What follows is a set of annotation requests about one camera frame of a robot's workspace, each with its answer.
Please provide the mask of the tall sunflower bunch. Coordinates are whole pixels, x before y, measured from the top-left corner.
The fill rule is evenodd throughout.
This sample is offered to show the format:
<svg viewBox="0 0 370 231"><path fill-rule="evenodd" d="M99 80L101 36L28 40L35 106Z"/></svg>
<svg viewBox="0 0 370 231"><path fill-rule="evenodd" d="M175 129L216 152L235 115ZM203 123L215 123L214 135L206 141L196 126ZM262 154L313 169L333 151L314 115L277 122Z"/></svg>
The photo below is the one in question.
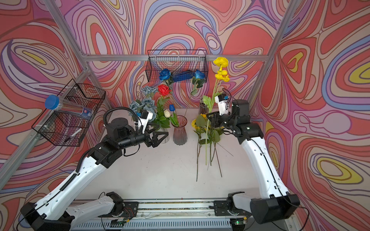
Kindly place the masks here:
<svg viewBox="0 0 370 231"><path fill-rule="evenodd" d="M202 145L205 143L205 139L202 137L206 132L206 122L207 116L205 114L199 114L191 123L193 131L196 133L197 139L197 148L196 148L196 181L198 181L198 171L199 171L199 156Z"/></svg>

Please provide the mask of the yellow carnation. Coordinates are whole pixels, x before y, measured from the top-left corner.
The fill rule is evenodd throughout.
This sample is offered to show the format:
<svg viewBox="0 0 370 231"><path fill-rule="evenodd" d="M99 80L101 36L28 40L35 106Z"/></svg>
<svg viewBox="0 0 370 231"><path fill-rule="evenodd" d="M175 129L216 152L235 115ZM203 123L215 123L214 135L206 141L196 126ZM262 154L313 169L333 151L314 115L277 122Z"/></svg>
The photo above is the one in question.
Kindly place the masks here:
<svg viewBox="0 0 370 231"><path fill-rule="evenodd" d="M213 160L214 160L214 155L215 155L215 145L217 143L217 138L218 138L218 132L211 128L208 127L206 130L207 132L207 145L209 146L209 163L208 165L212 166Z"/></svg>

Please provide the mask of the tall yellow flower sprig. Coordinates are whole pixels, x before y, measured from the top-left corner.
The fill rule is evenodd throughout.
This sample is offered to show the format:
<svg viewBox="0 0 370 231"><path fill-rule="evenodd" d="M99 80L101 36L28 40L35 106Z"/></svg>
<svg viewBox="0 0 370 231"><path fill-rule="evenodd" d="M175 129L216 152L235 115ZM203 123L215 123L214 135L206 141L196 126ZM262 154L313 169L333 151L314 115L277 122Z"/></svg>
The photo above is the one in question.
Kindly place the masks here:
<svg viewBox="0 0 370 231"><path fill-rule="evenodd" d="M205 104L206 108L208 109L208 112L211 113L214 107L214 104L216 103L216 97L220 96L222 94L220 90L220 86L223 82L229 82L229 74L227 71L227 67L229 65L229 61L225 57L218 57L213 61L213 64L216 65L219 69L217 70L216 74L214 75L216 78L216 83L214 85L212 95L211 97L204 95L203 96L203 103ZM214 131L211 128L211 121L208 118L205 118L206 120L206 132L205 132L205 164L211 164L212 158L210 157L210 154L208 154L208 144L212 144L215 142L220 141L220 139L216 139L214 135Z"/></svg>

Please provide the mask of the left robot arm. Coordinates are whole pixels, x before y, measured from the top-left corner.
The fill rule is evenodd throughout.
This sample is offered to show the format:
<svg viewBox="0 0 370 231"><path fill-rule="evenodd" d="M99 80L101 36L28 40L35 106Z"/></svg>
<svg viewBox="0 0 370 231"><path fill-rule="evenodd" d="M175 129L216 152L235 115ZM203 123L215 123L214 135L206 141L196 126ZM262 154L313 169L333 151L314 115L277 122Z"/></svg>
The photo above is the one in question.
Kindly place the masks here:
<svg viewBox="0 0 370 231"><path fill-rule="evenodd" d="M126 155L129 147L158 147L168 137L150 122L153 114L139 114L127 107L106 111L103 122L107 134L100 143L87 150L76 169L54 190L36 203L28 202L20 209L23 219L35 231L70 231L100 216L120 217L128 212L124 200L115 192L100 199L72 207L75 198L101 173Z"/></svg>

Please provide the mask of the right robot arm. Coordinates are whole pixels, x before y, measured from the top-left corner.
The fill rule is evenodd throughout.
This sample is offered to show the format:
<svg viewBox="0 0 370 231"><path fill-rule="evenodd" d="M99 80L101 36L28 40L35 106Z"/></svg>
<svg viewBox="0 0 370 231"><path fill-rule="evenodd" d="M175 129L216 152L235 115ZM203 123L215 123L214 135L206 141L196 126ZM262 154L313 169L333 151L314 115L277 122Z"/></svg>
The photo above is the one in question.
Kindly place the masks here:
<svg viewBox="0 0 370 231"><path fill-rule="evenodd" d="M225 95L215 97L218 111L207 114L213 128L230 130L246 152L259 184L259 197L245 192L228 194L228 210L245 211L258 224L288 219L300 206L298 195L291 194L280 179L268 154L264 134L260 126L251 122L249 102L233 100Z"/></svg>

